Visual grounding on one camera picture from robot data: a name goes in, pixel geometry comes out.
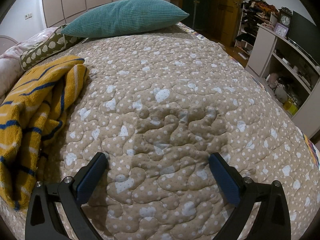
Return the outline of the yellow striped knit sweater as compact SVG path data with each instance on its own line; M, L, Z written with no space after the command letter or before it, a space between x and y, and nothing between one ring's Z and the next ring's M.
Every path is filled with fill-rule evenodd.
M19 211L29 205L48 146L66 124L89 71L69 55L28 70L1 104L1 198Z

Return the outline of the white shelf cabinet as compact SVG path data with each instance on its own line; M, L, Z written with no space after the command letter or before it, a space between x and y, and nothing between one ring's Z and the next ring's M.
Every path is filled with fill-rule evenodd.
M287 96L297 99L297 110L287 113L310 138L319 133L319 67L287 39L259 25L246 70L259 78L275 97L276 78L288 87Z

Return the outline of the pink floral fleece blanket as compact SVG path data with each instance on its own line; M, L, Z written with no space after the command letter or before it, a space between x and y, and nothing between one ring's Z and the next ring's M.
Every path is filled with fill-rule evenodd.
M50 35L57 29L57 27L50 27L35 34L26 41L19 42L18 44L7 49L1 54L0 59L0 96L1 103L4 101L9 89L16 83L22 76L24 70L20 64L20 56L23 52L31 49L33 45L47 40Z

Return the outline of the beige dotted quilt bedspread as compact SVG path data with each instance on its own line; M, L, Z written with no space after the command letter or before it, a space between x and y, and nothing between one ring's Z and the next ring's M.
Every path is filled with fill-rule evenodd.
M83 209L103 239L212 239L233 207L209 169L281 182L292 239L319 222L318 151L217 43L182 24L83 41L44 59L84 59L86 85L45 150L46 182L97 152L109 167Z

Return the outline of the olive dotted bolster pillow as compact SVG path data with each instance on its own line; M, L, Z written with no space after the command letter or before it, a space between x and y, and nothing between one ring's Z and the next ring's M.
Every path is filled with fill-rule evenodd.
M45 41L36 43L28 51L22 53L20 56L20 64L24 71L29 70L46 58L69 49L84 40L84 38L81 37L64 35L62 31L66 26L66 24L63 24L57 27L52 35Z

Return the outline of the pink rounded headboard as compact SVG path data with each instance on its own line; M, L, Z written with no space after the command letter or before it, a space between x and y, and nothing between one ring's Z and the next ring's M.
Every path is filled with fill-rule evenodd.
M18 42L15 39L5 35L1 35L0 36L0 54L2 55L7 49L11 48L17 43Z

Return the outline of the black television screen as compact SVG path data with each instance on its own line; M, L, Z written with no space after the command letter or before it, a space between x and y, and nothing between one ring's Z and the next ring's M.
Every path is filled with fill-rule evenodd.
M307 18L293 12L289 39L307 52L319 66L319 29Z

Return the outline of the purple square clock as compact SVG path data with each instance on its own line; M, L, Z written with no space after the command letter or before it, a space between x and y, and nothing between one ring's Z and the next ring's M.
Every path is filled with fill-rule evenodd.
M274 32L279 35L280 37L282 38L285 38L286 35L287 35L287 32L288 32L289 28L280 24L280 23L276 23L276 26L274 28Z

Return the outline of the dark ornate mantel clock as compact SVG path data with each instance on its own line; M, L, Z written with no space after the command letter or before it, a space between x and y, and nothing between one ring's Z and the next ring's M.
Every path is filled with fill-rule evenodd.
M287 7L281 7L279 9L278 22L289 28L292 22L292 11Z

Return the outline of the wooden door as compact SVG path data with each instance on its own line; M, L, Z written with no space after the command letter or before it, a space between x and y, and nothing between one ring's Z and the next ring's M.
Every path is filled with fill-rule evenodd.
M217 0L216 34L221 43L231 46L237 26L241 0Z

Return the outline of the teal corduroy pillow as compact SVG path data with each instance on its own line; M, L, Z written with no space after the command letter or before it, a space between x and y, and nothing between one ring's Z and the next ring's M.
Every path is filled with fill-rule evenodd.
M164 0L119 0L82 14L61 33L83 38L131 35L167 28L188 16Z

